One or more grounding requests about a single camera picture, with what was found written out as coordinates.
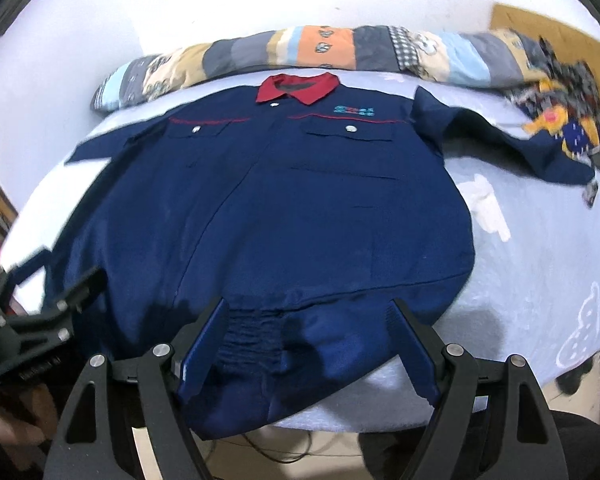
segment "yellow cartoon character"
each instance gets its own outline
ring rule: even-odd
[[[522,126],[524,131],[534,136],[540,130],[547,130],[553,137],[562,136],[562,126],[568,122],[568,112],[562,105],[544,110],[533,122]]]
[[[538,90],[540,92],[551,92],[553,90],[566,91],[566,87],[559,81],[555,81],[555,79],[546,78],[546,79],[541,79],[538,82]]]

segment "folded blanket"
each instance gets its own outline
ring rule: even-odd
[[[512,88],[547,77],[540,45],[508,29],[433,34],[385,25],[308,25],[135,59],[99,86],[91,106],[112,112],[209,79],[288,67],[411,72],[473,88]]]

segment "red collar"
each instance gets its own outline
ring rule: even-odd
[[[301,90],[280,90],[278,85],[301,85],[312,83],[308,88]],[[339,79],[329,72],[313,77],[300,77],[298,75],[277,74],[267,77],[257,91],[256,103],[265,103],[283,95],[290,95],[305,105],[312,105],[315,101],[333,92]]]

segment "work shirt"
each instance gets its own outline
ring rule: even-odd
[[[86,355],[115,359],[169,342],[222,296],[228,330],[183,413],[204,438],[275,422],[395,354],[392,298],[432,324],[461,290],[471,222],[441,140],[468,130],[546,180],[583,178],[423,89],[413,101],[329,73],[272,76],[87,140],[68,164],[112,160],[53,249],[45,296],[104,268],[107,291],[75,329]]]

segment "cable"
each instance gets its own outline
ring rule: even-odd
[[[253,447],[254,450],[256,450],[258,453],[260,453],[260,455],[262,455],[264,458],[268,458],[271,462],[276,462],[278,464],[294,464],[295,462],[299,462],[304,457],[308,456],[309,452],[311,450],[311,446],[313,445],[313,437],[311,436],[311,432],[307,431],[306,433],[309,437],[309,443],[307,444],[306,450],[303,453],[301,453],[299,456],[292,458],[291,460],[280,460],[278,458],[270,456],[268,453],[266,453],[260,446],[258,446],[255,442],[253,442],[244,433],[242,433],[242,436],[244,437],[244,440],[246,440],[251,445],[251,447]]]

